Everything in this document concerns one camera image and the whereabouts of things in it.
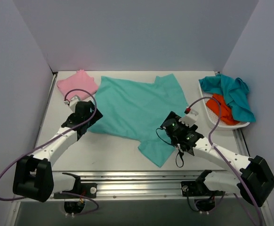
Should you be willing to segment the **mint green t-shirt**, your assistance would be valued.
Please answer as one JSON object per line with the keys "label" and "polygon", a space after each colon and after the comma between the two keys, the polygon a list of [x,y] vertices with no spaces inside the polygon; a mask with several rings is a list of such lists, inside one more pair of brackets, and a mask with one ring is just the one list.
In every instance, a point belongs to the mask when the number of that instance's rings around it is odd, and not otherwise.
{"label": "mint green t-shirt", "polygon": [[162,167],[174,148],[165,143],[166,134],[155,131],[171,111],[182,116],[188,105],[176,77],[157,76],[145,83],[103,76],[95,99],[103,117],[89,131],[138,140],[139,151]]}

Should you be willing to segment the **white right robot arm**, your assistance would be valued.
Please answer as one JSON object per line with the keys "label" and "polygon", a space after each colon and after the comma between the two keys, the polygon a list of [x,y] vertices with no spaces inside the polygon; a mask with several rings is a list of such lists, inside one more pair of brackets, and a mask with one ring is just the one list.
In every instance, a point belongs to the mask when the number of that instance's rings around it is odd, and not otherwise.
{"label": "white right robot arm", "polygon": [[187,114],[180,117],[170,112],[160,128],[170,138],[170,144],[177,148],[179,156],[188,153],[206,159],[221,167],[223,172],[205,170],[195,181],[195,188],[200,194],[209,191],[224,191],[240,194],[251,205],[262,205],[274,189],[274,175],[261,156],[254,158],[229,151],[211,142],[198,133],[196,117]]}

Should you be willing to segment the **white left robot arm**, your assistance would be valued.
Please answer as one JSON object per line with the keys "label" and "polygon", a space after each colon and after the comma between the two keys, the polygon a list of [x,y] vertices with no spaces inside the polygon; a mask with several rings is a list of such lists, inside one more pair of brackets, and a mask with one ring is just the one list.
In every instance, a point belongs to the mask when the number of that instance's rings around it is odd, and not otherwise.
{"label": "white left robot arm", "polygon": [[53,172],[52,166],[102,116],[92,101],[79,101],[53,136],[53,142],[17,161],[13,193],[40,202],[47,201],[55,193],[65,192],[70,197],[83,193],[85,189],[79,176]]}

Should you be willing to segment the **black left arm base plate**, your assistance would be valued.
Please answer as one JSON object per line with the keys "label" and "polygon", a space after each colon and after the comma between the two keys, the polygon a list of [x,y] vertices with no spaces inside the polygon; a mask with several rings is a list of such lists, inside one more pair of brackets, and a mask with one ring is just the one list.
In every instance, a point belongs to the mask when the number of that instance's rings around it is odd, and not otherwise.
{"label": "black left arm base plate", "polygon": [[74,199],[79,197],[88,197],[91,199],[97,196],[97,183],[81,183],[71,191],[63,191],[62,193],[55,193],[54,199]]}

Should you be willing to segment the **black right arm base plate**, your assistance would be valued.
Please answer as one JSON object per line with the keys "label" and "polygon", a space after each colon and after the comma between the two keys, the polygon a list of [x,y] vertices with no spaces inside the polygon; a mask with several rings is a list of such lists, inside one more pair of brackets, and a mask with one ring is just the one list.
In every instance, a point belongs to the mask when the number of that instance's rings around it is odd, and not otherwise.
{"label": "black right arm base plate", "polygon": [[211,191],[203,182],[197,181],[182,181],[181,191],[184,197],[198,197],[198,196],[222,196],[222,191]]}

